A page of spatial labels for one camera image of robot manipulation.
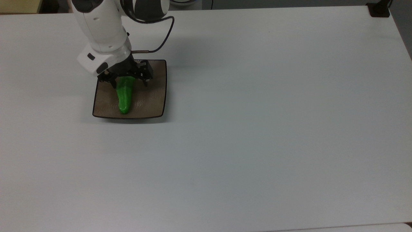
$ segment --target green pepper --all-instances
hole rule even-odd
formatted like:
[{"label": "green pepper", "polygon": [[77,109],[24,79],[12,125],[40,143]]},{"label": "green pepper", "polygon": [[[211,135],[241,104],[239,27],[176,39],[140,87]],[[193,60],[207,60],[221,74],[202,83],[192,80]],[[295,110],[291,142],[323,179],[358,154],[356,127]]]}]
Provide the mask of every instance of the green pepper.
[{"label": "green pepper", "polygon": [[119,98],[119,110],[122,114],[127,114],[129,111],[134,80],[134,77],[122,76],[117,81],[116,92]]}]

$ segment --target black clamp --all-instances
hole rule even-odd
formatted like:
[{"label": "black clamp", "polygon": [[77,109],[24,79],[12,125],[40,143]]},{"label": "black clamp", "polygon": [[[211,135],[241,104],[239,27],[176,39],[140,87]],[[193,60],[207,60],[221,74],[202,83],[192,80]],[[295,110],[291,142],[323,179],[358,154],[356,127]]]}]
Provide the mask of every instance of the black clamp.
[{"label": "black clamp", "polygon": [[369,8],[369,14],[376,18],[388,18],[389,13],[388,4],[391,0],[381,0],[378,3],[366,3]]},{"label": "black clamp", "polygon": [[139,63],[133,61],[131,68],[124,73],[110,72],[110,69],[102,72],[97,76],[99,82],[107,82],[115,89],[117,87],[116,78],[121,76],[131,76],[143,81],[143,84],[147,87],[148,80],[153,79],[153,68],[149,64],[148,60],[142,60]]}]

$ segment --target green vegetable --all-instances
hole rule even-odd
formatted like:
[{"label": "green vegetable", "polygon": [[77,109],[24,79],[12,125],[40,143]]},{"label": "green vegetable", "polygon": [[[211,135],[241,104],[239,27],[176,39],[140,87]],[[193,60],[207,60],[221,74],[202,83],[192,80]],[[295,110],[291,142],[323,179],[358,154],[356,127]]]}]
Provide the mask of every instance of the green vegetable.
[{"label": "green vegetable", "polygon": [[119,98],[119,110],[122,114],[127,114],[129,111],[134,80],[134,77],[122,76],[117,81],[116,92]]}]

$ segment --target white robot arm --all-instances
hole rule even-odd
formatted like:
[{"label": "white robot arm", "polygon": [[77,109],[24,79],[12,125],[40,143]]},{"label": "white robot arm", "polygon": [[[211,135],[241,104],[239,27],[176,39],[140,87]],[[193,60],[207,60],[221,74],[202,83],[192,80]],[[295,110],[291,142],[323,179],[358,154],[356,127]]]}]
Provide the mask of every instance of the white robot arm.
[{"label": "white robot arm", "polygon": [[145,23],[158,21],[167,13],[169,0],[72,0],[72,5],[80,28],[89,39],[77,60],[90,74],[99,76],[106,70],[123,74],[134,69],[121,16]]}]

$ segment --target green object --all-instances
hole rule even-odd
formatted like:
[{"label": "green object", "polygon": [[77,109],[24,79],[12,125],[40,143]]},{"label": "green object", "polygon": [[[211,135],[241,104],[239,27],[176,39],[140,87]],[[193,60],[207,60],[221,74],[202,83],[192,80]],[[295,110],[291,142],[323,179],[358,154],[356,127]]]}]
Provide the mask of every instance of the green object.
[{"label": "green object", "polygon": [[129,111],[134,80],[134,77],[122,76],[117,81],[116,92],[119,98],[119,110],[122,114],[127,114]]}]

